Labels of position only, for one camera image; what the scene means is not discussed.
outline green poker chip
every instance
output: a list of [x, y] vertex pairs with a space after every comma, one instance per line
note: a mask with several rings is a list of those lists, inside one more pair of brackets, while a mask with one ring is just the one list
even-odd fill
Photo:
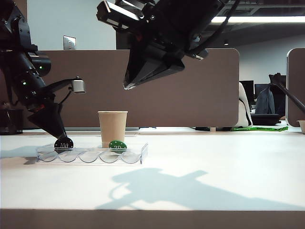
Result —
[[127, 145], [122, 141], [113, 140], [109, 143], [109, 148], [115, 149], [115, 150], [112, 150], [112, 151], [117, 153], [117, 154], [121, 154], [121, 153], [126, 151]]

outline clear plastic tray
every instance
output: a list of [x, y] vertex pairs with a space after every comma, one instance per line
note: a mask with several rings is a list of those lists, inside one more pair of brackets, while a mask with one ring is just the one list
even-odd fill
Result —
[[109, 148], [54, 148], [53, 144], [37, 148], [37, 162], [142, 164], [148, 144], [128, 144], [127, 149]]

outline desk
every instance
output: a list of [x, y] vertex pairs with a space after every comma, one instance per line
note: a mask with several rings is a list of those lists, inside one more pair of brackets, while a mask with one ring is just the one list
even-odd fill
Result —
[[[77, 145], [99, 132], [68, 133]], [[304, 228], [305, 135], [157, 128], [142, 165], [31, 164], [44, 133], [1, 136], [1, 228]]]

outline wall outlet plate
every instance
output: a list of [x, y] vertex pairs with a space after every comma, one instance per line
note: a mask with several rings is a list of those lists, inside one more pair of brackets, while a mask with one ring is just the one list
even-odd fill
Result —
[[63, 49], [64, 50], [75, 50], [76, 49], [76, 38], [63, 36]]

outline small cup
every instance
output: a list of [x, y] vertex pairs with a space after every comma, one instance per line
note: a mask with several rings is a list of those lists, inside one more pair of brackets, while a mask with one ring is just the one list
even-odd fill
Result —
[[124, 142], [127, 111], [98, 111], [102, 147], [109, 148], [113, 140]]
[[305, 120], [297, 120], [299, 122], [302, 133], [305, 135]]

